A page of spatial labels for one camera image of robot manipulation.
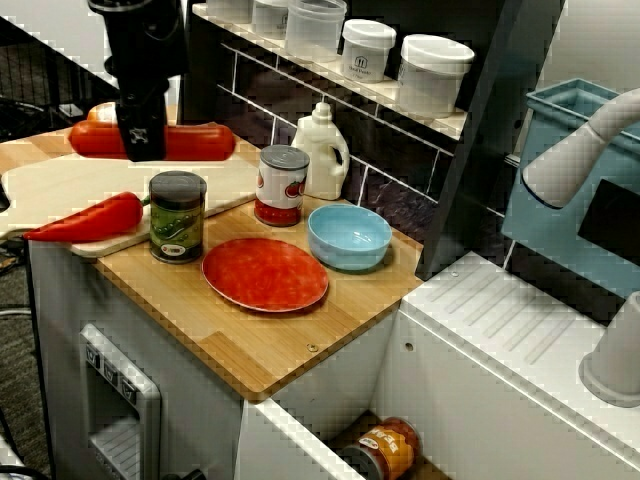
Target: white jar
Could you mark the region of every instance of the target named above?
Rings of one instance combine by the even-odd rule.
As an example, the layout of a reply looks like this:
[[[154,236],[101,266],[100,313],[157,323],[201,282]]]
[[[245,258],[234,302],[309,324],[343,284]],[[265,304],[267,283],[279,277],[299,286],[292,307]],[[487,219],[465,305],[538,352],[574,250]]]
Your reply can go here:
[[[344,0],[289,0],[288,7],[287,53],[317,63],[336,60],[347,13]]]
[[[427,118],[446,118],[471,68],[473,50],[448,38],[408,35],[402,43],[398,106]]]
[[[287,0],[254,0],[253,31],[266,38],[284,38],[287,31]]]
[[[347,20],[342,36],[342,74],[362,83],[381,82],[396,31],[372,20]]]
[[[251,0],[207,0],[207,13],[223,22],[251,23]]]

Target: white cutting board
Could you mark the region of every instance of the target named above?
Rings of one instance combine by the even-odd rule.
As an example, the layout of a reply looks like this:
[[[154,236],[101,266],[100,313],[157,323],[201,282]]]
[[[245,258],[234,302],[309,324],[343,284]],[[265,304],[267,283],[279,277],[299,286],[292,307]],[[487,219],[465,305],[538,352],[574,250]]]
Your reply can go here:
[[[133,192],[143,199],[148,195],[151,178],[169,170],[193,172],[207,182],[206,216],[255,198],[257,169],[238,154],[217,162],[140,163],[72,154],[2,175],[0,181],[11,206],[0,213],[0,239],[59,220],[120,192]],[[101,242],[74,244],[71,251],[97,258],[148,238],[149,206],[146,206],[134,233]]]

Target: blue basket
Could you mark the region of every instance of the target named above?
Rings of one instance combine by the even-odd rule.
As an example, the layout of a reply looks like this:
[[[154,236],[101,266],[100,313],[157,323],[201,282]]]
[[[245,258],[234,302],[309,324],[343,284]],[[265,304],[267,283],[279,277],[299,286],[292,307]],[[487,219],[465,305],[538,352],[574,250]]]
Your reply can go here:
[[[617,96],[612,90],[582,79],[527,94],[527,106],[533,110],[533,116],[519,172]],[[640,195],[640,122],[626,128],[611,142],[576,196],[560,210],[545,207],[531,196],[519,174],[502,233],[626,298],[640,290],[640,267],[578,235],[601,179]]]

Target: label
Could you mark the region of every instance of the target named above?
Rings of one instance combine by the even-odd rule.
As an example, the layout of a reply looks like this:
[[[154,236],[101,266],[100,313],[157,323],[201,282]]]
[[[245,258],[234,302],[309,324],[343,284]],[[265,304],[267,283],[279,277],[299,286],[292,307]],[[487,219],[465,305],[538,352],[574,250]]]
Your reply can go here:
[[[160,247],[160,250],[162,250],[162,253],[164,253],[165,255],[169,255],[170,257],[180,256],[187,251],[186,248],[180,245],[171,245],[170,243],[162,245],[162,247]]]
[[[306,167],[300,170],[278,170],[261,161],[256,197],[265,205],[274,208],[302,208],[306,179]]]
[[[169,256],[177,257],[202,242],[202,208],[167,210],[151,205],[149,236],[154,245]]]
[[[360,437],[358,442],[382,453],[389,466],[389,480],[396,480],[413,465],[413,448],[403,435],[393,430],[376,427]]]

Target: tin can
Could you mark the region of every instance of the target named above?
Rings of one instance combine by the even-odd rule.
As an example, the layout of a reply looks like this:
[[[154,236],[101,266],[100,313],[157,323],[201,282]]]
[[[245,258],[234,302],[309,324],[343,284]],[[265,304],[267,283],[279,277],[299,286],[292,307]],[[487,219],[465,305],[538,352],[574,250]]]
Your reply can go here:
[[[343,448],[340,456],[367,480],[396,480],[421,453],[416,430],[391,417]]]
[[[274,227],[295,225],[302,218],[302,196],[309,155],[287,145],[271,145],[260,153],[254,214]]]
[[[195,173],[164,172],[149,183],[151,254],[166,263],[188,263],[202,254],[207,184]]]

